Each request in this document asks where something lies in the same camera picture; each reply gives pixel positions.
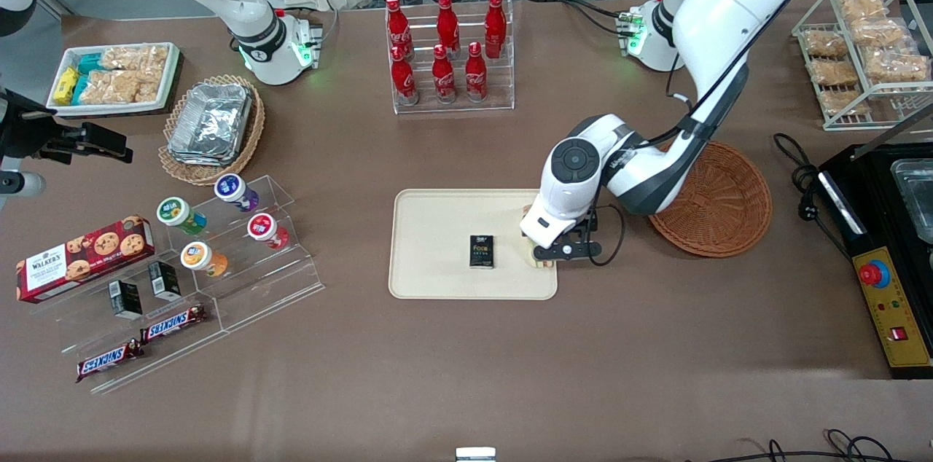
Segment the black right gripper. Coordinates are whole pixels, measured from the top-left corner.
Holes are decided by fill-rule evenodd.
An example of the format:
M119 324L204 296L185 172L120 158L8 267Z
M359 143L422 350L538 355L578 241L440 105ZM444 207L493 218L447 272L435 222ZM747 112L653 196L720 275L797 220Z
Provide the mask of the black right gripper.
M14 93L3 90L1 127L1 152L4 159L49 159L67 161L64 153L47 149L47 144L57 139L63 132L64 139L78 143L73 149L74 155L107 157L117 161L133 161L133 150L126 146L99 147L93 144L118 144L119 133L100 125L83 122L80 126L63 128L55 120L57 111L41 106Z

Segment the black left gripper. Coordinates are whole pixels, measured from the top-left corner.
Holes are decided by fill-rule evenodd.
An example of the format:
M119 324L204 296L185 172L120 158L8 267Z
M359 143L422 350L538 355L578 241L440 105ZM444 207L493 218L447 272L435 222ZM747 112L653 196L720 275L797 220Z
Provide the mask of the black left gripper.
M550 248L534 244L535 262L573 262L580 259L596 259L603 252L602 244L593 240L598 229L596 211L589 210L584 219L562 234Z

